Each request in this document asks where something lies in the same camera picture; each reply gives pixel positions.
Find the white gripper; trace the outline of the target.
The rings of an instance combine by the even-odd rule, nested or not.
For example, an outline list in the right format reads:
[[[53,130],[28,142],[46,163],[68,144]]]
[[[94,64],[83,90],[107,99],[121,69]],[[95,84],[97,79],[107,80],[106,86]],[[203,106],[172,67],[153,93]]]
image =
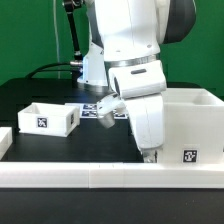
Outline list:
[[[157,162],[158,148],[164,143],[164,103],[161,94],[125,101],[131,129],[145,163]]]

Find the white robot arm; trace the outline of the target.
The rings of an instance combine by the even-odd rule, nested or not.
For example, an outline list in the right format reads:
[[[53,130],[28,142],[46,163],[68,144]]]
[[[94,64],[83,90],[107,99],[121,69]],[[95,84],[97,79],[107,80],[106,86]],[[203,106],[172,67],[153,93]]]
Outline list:
[[[110,128],[114,112],[129,119],[138,150],[155,163],[165,138],[166,78],[157,58],[162,44],[183,40],[196,21],[194,0],[83,0],[94,42],[103,48],[110,94],[97,118]]]

